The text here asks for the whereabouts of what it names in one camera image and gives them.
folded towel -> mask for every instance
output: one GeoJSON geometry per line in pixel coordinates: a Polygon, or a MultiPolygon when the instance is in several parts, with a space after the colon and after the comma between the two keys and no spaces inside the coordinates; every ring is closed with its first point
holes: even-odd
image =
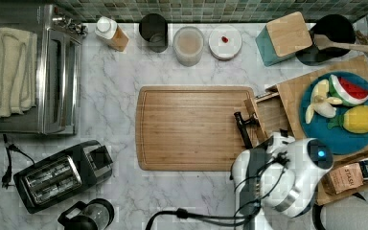
{"type": "Polygon", "coordinates": [[[36,34],[0,28],[0,118],[35,106],[36,34]]]}
{"type": "Polygon", "coordinates": [[[19,60],[15,82],[17,87],[11,93],[11,112],[22,114],[35,106],[35,62],[37,35],[12,28],[0,28],[0,34],[12,35],[23,45],[24,56],[19,60]]]}
{"type": "Polygon", "coordinates": [[[28,55],[28,66],[26,68],[26,79],[24,85],[26,87],[22,90],[20,106],[23,111],[29,110],[32,106],[35,106],[35,67],[37,57],[37,34],[32,35],[32,43],[29,46],[31,48],[28,55]]]}
{"type": "Polygon", "coordinates": [[[16,37],[0,34],[0,45],[3,44],[3,52],[0,53],[0,117],[11,116],[11,94],[14,78],[17,73],[20,60],[21,43],[16,37]]]}

black toaster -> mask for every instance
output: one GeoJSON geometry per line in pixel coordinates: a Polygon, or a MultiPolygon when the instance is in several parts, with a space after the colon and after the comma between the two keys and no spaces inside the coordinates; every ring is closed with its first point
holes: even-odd
{"type": "Polygon", "coordinates": [[[13,176],[30,214],[53,206],[112,175],[105,146],[88,141],[47,157],[13,176]]]}

tile wall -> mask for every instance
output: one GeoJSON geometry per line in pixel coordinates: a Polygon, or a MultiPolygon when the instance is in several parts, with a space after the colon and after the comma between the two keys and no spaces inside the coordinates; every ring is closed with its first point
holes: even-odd
{"type": "Polygon", "coordinates": [[[357,21],[368,13],[368,0],[54,0],[85,22],[101,15],[118,22],[139,22],[150,12],[169,22],[267,22],[302,12],[309,22],[331,13],[357,21]]]}

kitchen counter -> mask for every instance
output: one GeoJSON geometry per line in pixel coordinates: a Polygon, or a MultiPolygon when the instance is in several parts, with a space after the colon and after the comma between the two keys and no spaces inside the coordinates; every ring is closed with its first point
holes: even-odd
{"type": "MultiPolygon", "coordinates": [[[[207,46],[209,34],[217,24],[192,25],[203,31],[206,45],[200,63],[192,67],[178,63],[172,46],[161,54],[150,51],[138,33],[138,24],[120,24],[130,39],[122,53],[101,43],[94,34],[94,24],[88,25],[90,34],[82,49],[78,135],[12,134],[9,138],[36,162],[78,143],[98,140],[111,153],[113,175],[104,184],[34,215],[28,214],[15,187],[2,189],[0,182],[0,230],[62,229],[57,222],[61,212],[78,200],[87,202],[97,197],[109,200],[115,207],[116,217],[109,229],[145,229],[154,213],[178,207],[206,215],[233,215],[234,186],[229,172],[146,172],[139,168],[135,150],[135,111],[140,88],[145,85],[242,85],[251,87],[255,95],[259,95],[275,83],[324,65],[309,67],[292,58],[264,67],[255,43],[264,24],[234,24],[243,39],[241,52],[229,61],[219,61],[212,57],[207,46]]],[[[170,44],[174,33],[182,26],[170,25],[170,44]]],[[[350,52],[333,61],[358,55],[358,52],[350,52]]],[[[31,164],[22,155],[12,153],[13,174],[31,164]]],[[[7,165],[0,135],[0,181],[7,165]]],[[[301,229],[312,228],[310,214],[292,220],[275,216],[272,218],[275,230],[288,229],[296,222],[302,224],[301,229]]],[[[172,217],[157,218],[156,225],[158,230],[219,229],[199,221],[180,221],[172,217]]]]}

teal plate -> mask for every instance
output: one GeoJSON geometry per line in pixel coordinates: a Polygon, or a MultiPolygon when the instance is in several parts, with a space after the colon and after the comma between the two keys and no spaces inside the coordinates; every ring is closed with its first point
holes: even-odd
{"type": "MultiPolygon", "coordinates": [[[[368,145],[368,132],[363,134],[356,134],[347,131],[341,126],[328,129],[327,118],[315,113],[310,124],[306,124],[306,111],[311,103],[311,92],[315,85],[322,80],[328,80],[330,75],[334,74],[353,84],[356,84],[368,90],[368,82],[362,77],[348,72],[331,72],[319,77],[313,81],[303,95],[300,105],[300,124],[306,133],[307,137],[317,138],[328,146],[330,151],[336,155],[346,155],[361,150],[368,145]]],[[[342,115],[352,107],[344,105],[333,105],[336,107],[336,115],[342,115]]]]}

